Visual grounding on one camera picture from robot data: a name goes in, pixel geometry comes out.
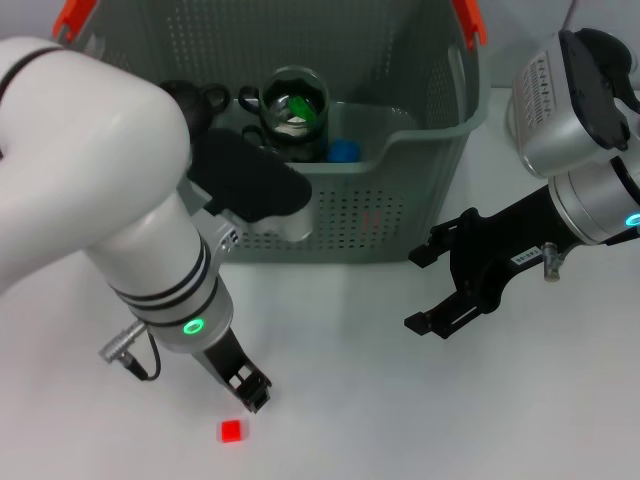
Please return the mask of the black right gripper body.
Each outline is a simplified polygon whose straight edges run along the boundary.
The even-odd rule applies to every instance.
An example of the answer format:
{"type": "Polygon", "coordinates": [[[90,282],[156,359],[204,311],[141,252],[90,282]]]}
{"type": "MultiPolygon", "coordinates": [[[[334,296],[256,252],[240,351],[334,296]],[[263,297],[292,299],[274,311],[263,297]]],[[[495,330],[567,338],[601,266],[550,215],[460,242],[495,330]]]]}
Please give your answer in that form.
{"type": "Polygon", "coordinates": [[[456,314],[496,310],[510,280],[541,262],[514,260],[545,243],[563,252],[576,245],[576,236],[557,213],[546,187],[489,217],[475,208],[464,212],[447,234],[450,271],[457,288],[456,314]]]}

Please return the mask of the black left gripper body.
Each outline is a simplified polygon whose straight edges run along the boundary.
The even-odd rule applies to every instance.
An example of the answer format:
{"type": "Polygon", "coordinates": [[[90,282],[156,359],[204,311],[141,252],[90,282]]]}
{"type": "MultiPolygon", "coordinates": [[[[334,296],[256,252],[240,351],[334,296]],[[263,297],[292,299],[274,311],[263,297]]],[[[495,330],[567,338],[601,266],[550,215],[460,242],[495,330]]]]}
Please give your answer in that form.
{"type": "Polygon", "coordinates": [[[243,377],[238,374],[245,367],[253,371],[253,363],[245,354],[232,329],[208,349],[193,355],[196,361],[221,385],[237,388],[243,377]]]}

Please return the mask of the blue square block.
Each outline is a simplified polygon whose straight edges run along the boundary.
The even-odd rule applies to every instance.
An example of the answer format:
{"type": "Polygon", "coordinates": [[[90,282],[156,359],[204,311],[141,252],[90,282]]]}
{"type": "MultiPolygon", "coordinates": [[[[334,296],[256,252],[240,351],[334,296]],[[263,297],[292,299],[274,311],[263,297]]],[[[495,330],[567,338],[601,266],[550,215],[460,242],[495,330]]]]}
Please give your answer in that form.
{"type": "Polygon", "coordinates": [[[360,156],[361,147],[357,142],[336,139],[329,147],[327,162],[334,164],[358,163],[360,156]]]}

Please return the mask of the glass teacup with black sleeve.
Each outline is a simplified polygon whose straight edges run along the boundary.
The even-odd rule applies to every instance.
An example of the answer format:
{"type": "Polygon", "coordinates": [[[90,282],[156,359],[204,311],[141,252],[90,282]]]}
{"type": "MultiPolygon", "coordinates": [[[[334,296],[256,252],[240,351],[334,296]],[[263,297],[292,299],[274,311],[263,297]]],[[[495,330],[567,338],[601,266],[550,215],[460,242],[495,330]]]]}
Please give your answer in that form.
{"type": "Polygon", "coordinates": [[[261,87],[242,86],[238,103],[247,112],[256,115],[268,135],[284,143],[305,144],[322,137],[326,140],[330,96],[325,81],[312,69],[302,66],[286,66],[276,70],[261,87]],[[317,120],[308,123],[308,134],[290,137],[276,133],[279,122],[293,117],[288,108],[290,97],[304,97],[316,112],[317,120]]]}
{"type": "Polygon", "coordinates": [[[326,156],[327,142],[319,137],[305,144],[284,143],[257,125],[247,125],[241,130],[241,137],[259,148],[280,155],[286,162],[318,163],[326,156]]]}

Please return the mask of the clear pinkish long block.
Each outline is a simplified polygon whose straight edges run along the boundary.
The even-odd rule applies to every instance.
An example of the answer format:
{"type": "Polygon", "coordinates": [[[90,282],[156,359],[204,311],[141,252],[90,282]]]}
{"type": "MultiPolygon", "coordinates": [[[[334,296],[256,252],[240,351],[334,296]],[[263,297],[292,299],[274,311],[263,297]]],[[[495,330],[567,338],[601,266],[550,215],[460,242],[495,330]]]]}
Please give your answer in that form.
{"type": "Polygon", "coordinates": [[[305,119],[294,116],[283,122],[279,122],[274,128],[274,131],[294,138],[304,137],[308,134],[308,126],[309,124],[305,119]]]}

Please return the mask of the green rectangular building block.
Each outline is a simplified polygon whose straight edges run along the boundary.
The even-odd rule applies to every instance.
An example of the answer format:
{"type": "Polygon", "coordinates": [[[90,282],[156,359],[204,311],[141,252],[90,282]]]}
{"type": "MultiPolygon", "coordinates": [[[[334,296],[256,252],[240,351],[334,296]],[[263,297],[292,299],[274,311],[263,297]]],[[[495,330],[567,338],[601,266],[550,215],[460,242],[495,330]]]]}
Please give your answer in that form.
{"type": "Polygon", "coordinates": [[[303,122],[314,123],[317,120],[316,112],[304,97],[290,97],[288,108],[294,118],[298,118],[303,122]]]}

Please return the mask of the grey perforated storage bin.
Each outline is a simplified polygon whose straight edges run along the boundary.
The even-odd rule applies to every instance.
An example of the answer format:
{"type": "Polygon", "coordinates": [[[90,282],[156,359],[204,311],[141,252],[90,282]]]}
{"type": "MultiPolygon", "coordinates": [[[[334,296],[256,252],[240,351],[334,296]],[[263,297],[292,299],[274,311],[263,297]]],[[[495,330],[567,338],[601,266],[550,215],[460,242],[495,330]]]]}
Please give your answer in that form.
{"type": "Polygon", "coordinates": [[[144,79],[237,94],[278,68],[317,72],[329,137],[358,163],[301,163],[314,227],[302,242],[248,233],[238,263],[404,260],[436,222],[471,131],[486,116],[478,0],[65,0],[52,36],[144,79]],[[362,215],[381,212],[377,236],[362,215]]]}

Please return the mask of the black clay teapot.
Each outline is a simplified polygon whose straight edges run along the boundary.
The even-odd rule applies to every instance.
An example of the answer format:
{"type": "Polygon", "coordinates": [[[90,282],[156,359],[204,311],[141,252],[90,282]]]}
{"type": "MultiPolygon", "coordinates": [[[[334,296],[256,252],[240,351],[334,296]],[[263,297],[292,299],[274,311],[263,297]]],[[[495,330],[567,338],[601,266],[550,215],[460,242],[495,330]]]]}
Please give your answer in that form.
{"type": "Polygon", "coordinates": [[[186,80],[167,80],[159,84],[178,104],[188,127],[190,140],[203,135],[214,116],[223,113],[231,102],[229,89],[219,83],[197,86],[186,80]]]}

